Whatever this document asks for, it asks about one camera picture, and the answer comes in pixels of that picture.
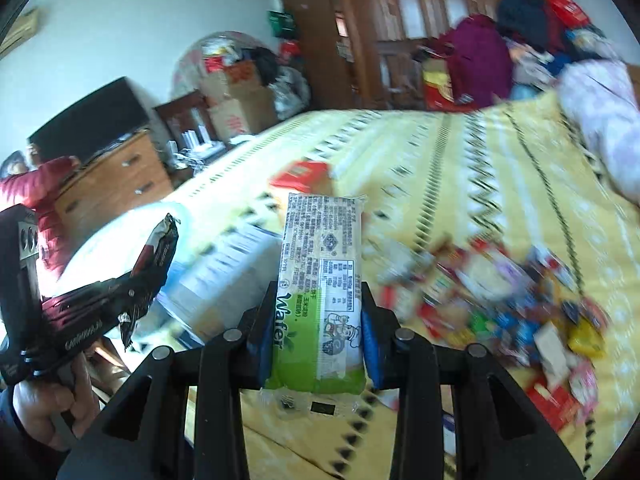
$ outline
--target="red sleeve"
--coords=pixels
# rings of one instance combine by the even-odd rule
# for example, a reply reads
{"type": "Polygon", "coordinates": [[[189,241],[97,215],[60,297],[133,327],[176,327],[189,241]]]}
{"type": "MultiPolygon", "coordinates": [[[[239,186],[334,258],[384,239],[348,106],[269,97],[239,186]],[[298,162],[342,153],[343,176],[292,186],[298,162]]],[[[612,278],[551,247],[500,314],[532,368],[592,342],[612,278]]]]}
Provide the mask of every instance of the red sleeve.
{"type": "Polygon", "coordinates": [[[0,208],[16,204],[34,208],[38,202],[57,190],[64,176],[73,170],[73,160],[61,156],[45,162],[37,170],[12,175],[0,182],[0,208]]]}

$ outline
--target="silver bolt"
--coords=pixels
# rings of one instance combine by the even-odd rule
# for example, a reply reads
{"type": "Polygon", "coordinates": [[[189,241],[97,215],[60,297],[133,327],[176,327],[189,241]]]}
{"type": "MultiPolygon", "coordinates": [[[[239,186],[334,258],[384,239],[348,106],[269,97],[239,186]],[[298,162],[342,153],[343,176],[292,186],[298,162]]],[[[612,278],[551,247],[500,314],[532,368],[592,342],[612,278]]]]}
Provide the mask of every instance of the silver bolt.
{"type": "Polygon", "coordinates": [[[473,345],[469,345],[468,352],[471,357],[484,357],[486,355],[486,348],[475,343],[473,345]]]}
{"type": "Polygon", "coordinates": [[[396,339],[398,339],[398,341],[411,341],[414,335],[415,332],[408,328],[399,328],[396,330],[396,339]]]}
{"type": "Polygon", "coordinates": [[[225,338],[225,341],[229,341],[230,343],[238,341],[238,339],[242,337],[242,331],[237,328],[230,328],[224,333],[223,337],[225,338]]]}
{"type": "Polygon", "coordinates": [[[159,346],[158,348],[154,348],[151,355],[156,361],[162,361],[162,359],[169,357],[170,353],[171,349],[168,346],[159,346]]]}

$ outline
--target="green candy wrapper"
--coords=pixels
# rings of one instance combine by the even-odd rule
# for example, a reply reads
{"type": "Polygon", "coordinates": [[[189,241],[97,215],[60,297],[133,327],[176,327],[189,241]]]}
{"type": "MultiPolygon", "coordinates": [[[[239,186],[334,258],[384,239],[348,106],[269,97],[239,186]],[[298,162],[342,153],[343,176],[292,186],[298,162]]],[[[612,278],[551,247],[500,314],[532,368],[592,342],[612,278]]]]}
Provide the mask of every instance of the green candy wrapper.
{"type": "Polygon", "coordinates": [[[362,199],[290,194],[267,388],[359,394],[362,199]]]}

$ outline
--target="pile of snacks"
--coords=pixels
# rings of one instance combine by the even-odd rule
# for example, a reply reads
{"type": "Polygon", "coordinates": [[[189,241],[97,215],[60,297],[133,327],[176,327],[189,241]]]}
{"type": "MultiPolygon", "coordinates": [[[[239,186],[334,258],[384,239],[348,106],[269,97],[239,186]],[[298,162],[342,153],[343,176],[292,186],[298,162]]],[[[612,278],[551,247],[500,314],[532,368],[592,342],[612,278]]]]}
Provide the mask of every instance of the pile of snacks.
{"type": "Polygon", "coordinates": [[[571,270],[547,248],[523,262],[480,238],[470,247],[444,238],[430,255],[394,250],[381,304],[401,322],[419,316],[432,339],[453,348],[480,342],[505,366],[542,373],[527,394],[559,431],[584,419],[598,402],[591,360],[605,353],[607,314],[578,293],[571,270]]]}

